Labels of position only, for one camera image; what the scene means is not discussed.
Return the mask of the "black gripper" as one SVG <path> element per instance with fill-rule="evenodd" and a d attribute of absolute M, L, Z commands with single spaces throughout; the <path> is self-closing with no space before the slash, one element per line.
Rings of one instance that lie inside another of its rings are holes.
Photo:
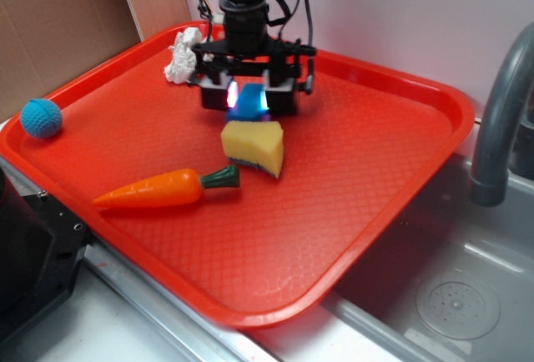
<path fill-rule="evenodd" d="M 200 85 L 203 108 L 227 111 L 235 106 L 238 84 L 232 76 L 262 76 L 265 100 L 272 115 L 295 115 L 295 91 L 312 93 L 316 48 L 311 43 L 287 42 L 281 36 L 272 38 L 268 34 L 268 27 L 284 28 L 294 14 L 285 0 L 275 1 L 284 16 L 270 21 L 270 7 L 265 0 L 252 3 L 219 0 L 224 12 L 224 37 L 192 47 L 196 64 L 188 84 Z M 296 83 L 302 73 L 302 57 L 308 58 L 307 76 Z"/>

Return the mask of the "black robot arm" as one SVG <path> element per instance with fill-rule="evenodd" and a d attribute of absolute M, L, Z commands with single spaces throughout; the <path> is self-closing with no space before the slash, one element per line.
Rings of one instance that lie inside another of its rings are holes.
<path fill-rule="evenodd" d="M 192 47 L 195 67 L 189 83 L 200 88 L 204 108 L 229 109 L 227 91 L 235 78 L 262 78 L 273 115 L 294 115 L 296 94 L 312 93 L 315 81 L 312 43 L 273 38 L 269 28 L 284 28 L 293 13 L 285 0 L 219 0 L 224 36 Z"/>

